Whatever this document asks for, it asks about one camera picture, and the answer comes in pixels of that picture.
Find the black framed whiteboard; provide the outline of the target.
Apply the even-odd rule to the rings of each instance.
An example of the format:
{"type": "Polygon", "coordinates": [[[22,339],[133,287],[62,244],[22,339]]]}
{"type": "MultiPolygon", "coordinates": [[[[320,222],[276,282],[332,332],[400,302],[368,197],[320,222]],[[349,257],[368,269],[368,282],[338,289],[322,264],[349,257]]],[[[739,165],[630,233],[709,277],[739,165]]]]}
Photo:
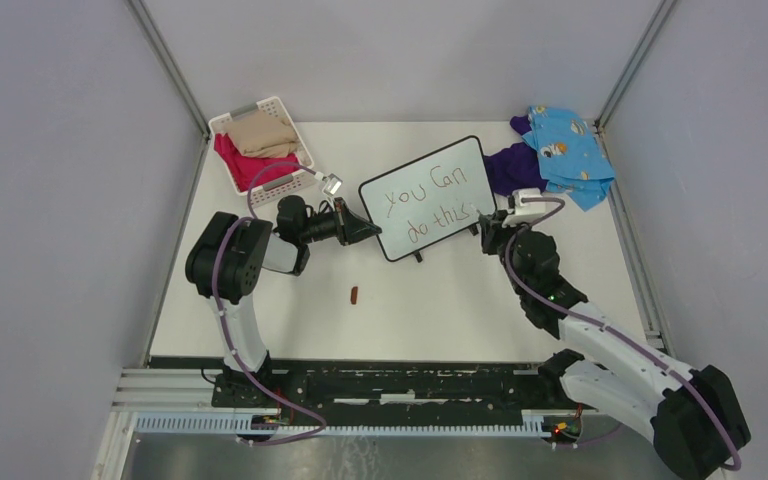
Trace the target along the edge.
{"type": "Polygon", "coordinates": [[[396,262],[464,230],[496,208],[481,142],[466,136],[360,184],[383,256],[396,262]]]}

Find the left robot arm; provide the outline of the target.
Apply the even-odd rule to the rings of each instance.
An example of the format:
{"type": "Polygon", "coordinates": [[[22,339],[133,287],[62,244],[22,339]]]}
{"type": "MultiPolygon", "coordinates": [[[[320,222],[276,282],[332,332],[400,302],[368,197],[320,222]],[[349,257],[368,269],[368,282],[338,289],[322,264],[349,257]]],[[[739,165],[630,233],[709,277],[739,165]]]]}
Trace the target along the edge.
{"type": "Polygon", "coordinates": [[[300,196],[286,196],[273,221],[227,212],[212,216],[187,256],[185,277],[210,304],[221,334],[223,368],[214,381],[213,406],[257,408],[278,395],[253,301],[261,273],[299,276],[310,244],[334,238],[349,246],[381,232],[341,197],[314,208],[300,196]]]}

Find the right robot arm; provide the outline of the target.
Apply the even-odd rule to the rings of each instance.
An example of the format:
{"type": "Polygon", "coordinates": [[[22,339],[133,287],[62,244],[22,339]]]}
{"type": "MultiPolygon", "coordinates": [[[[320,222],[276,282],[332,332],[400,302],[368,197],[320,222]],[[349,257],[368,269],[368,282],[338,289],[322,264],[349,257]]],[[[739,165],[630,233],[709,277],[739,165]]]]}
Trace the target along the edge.
{"type": "Polygon", "coordinates": [[[567,344],[541,366],[540,400],[595,408],[649,441],[681,479],[742,468],[751,433],[730,378],[631,337],[560,272],[553,237],[511,213],[480,216],[481,249],[499,258],[526,319],[567,344]]]}

